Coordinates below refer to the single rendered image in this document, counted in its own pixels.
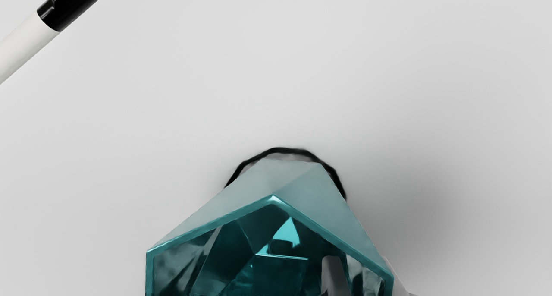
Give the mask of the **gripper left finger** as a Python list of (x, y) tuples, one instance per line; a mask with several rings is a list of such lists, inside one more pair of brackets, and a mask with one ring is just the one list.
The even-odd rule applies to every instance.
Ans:
[(342, 261), (338, 256), (326, 255), (322, 260), (321, 296), (351, 296)]

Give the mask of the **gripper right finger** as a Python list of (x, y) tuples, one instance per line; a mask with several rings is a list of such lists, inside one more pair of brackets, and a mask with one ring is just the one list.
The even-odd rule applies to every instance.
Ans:
[(416, 294), (409, 293), (406, 290), (405, 286), (403, 285), (402, 281), (400, 280), (389, 260), (386, 257), (383, 257), (383, 259), (394, 277), (392, 296), (418, 296)]

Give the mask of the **teal faceted mug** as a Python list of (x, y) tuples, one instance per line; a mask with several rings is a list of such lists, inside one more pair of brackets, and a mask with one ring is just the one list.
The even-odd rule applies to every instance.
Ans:
[(265, 158), (146, 253), (144, 296), (321, 296), (326, 255), (351, 296), (394, 276), (321, 164)]

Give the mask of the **white marker with black cap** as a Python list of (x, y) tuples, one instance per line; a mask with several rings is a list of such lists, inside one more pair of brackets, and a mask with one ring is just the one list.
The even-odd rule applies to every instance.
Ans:
[(0, 85), (98, 0), (46, 0), (0, 41)]

